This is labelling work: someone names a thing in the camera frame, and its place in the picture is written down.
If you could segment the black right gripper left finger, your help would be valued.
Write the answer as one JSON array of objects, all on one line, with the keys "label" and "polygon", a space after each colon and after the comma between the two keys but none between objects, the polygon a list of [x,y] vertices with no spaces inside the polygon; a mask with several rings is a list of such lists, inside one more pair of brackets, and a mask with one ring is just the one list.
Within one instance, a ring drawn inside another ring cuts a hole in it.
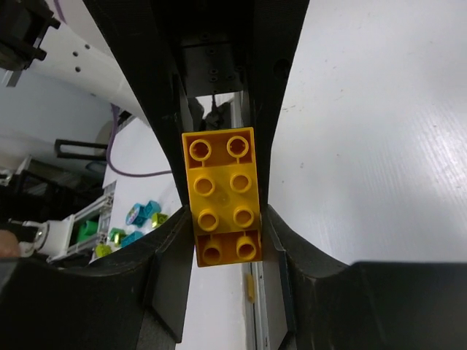
[{"label": "black right gripper left finger", "polygon": [[190,210],[84,268],[1,260],[3,349],[173,349],[193,262]]}]

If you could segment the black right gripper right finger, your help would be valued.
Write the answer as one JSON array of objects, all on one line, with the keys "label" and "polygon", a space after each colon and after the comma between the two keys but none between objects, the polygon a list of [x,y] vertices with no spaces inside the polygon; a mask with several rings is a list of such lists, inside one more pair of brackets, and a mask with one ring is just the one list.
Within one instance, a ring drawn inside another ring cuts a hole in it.
[{"label": "black right gripper right finger", "polygon": [[464,349],[466,264],[346,265],[263,212],[263,248],[279,269],[280,349]]}]

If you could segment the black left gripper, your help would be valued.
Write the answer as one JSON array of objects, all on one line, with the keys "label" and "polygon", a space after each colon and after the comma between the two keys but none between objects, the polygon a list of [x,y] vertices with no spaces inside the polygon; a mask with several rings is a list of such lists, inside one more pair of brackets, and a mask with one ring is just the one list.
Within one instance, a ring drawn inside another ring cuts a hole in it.
[{"label": "black left gripper", "polygon": [[188,204],[188,185],[181,140],[181,82],[188,97],[234,93],[244,88],[246,69],[248,117],[254,128],[259,201],[264,210],[272,142],[309,2],[84,4],[169,161],[182,205]]}]

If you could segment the yellow two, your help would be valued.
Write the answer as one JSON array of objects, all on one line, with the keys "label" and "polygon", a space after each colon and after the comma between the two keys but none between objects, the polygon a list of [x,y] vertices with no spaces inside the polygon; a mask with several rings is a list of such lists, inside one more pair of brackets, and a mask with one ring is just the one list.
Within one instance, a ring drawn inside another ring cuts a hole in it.
[{"label": "yellow two", "polygon": [[260,261],[253,128],[184,133],[182,145],[198,266]]}]

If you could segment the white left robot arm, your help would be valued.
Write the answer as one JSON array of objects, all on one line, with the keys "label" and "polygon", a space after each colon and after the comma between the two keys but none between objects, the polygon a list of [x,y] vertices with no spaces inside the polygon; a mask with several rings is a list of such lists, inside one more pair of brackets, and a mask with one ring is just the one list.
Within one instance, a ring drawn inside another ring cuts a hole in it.
[{"label": "white left robot arm", "polygon": [[268,206],[271,148],[307,1],[87,1],[110,54],[59,19],[46,1],[1,3],[1,67],[35,69],[141,118],[188,203],[181,135],[188,102],[240,93],[255,132],[260,207]]}]

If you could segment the pile of coloured blocks background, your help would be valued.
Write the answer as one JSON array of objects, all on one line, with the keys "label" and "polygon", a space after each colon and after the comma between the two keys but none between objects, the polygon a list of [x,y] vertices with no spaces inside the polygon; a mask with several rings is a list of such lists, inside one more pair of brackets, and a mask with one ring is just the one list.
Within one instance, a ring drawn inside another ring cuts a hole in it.
[{"label": "pile of coloured blocks background", "polygon": [[90,254],[94,258],[105,257],[122,249],[148,234],[152,229],[159,228],[169,218],[162,212],[156,201],[146,204],[135,203],[128,211],[124,226],[112,226],[110,210],[101,212],[84,220],[74,228],[72,254]]}]

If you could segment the aluminium rail front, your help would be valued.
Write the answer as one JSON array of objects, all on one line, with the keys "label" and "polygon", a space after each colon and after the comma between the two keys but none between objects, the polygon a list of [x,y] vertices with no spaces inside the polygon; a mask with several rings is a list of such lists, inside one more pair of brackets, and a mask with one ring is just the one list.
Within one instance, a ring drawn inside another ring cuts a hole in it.
[{"label": "aluminium rail front", "polygon": [[244,263],[242,275],[246,347],[247,349],[269,349],[263,263]]}]

